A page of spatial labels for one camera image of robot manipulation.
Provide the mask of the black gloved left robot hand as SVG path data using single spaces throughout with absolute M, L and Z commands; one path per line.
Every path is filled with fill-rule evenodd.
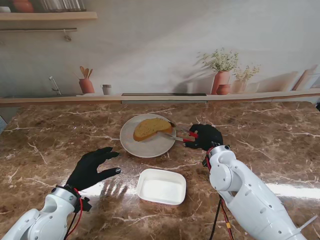
M 88 189 L 95 184 L 118 175 L 121 173 L 119 167 L 105 169 L 98 172 L 98 167 L 106 160 L 110 160 L 119 155 L 118 152 L 113 151 L 112 147 L 99 148 L 82 156 L 78 161 L 75 169 L 68 178 L 66 185 L 72 189 L 82 191 Z

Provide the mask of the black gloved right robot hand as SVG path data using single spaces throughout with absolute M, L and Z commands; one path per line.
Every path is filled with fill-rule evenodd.
M 224 144 L 221 132 L 209 124 L 193 124 L 189 131 L 196 133 L 197 137 L 184 143 L 187 148 L 208 151 Z

